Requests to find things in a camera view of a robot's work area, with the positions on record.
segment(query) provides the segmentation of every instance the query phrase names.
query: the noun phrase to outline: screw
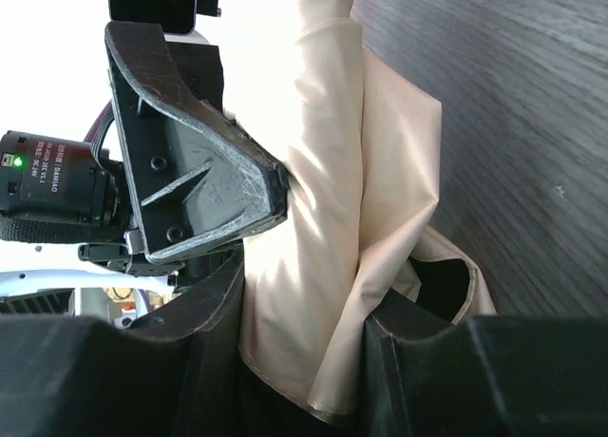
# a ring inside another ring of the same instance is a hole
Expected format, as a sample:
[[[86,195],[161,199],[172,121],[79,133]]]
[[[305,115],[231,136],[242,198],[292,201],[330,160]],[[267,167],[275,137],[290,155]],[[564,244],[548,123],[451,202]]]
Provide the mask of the screw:
[[[183,237],[183,232],[177,226],[172,226],[167,230],[167,240],[169,242],[178,242]]]
[[[150,166],[152,166],[152,169],[155,171],[163,171],[167,167],[167,160],[163,157],[152,157]]]

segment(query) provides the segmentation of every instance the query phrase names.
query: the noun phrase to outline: wood grain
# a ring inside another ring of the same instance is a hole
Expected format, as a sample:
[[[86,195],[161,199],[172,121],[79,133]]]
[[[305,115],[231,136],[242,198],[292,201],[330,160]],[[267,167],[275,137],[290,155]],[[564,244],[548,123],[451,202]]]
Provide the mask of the wood grain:
[[[608,315],[608,0],[355,0],[444,105],[432,224],[503,314]]]

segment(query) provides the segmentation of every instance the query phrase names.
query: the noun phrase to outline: cream satin cloth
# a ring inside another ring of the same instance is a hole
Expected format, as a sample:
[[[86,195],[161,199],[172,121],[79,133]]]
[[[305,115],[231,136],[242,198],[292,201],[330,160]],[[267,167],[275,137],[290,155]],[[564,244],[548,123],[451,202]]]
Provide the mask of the cream satin cloth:
[[[245,239],[240,352],[331,422],[353,413],[363,322],[409,267],[461,257],[467,313],[493,313],[475,264],[427,228],[441,106],[362,48],[352,0],[222,0],[226,110],[291,173],[288,220]]]

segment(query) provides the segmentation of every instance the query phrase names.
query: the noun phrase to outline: cylindrical motor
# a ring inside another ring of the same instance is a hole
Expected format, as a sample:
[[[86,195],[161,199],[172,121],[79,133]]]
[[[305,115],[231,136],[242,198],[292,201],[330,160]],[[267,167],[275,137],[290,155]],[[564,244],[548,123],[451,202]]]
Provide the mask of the cylindrical motor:
[[[107,226],[118,197],[109,178],[86,142],[16,131],[0,141],[0,213],[12,219]]]

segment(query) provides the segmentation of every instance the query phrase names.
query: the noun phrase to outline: wooden table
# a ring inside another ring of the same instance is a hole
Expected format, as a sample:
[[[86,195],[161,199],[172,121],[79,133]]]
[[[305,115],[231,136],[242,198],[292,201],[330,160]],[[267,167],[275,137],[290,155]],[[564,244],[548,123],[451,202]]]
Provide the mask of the wooden table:
[[[444,105],[432,224],[503,314],[608,314],[608,0],[355,0]]]

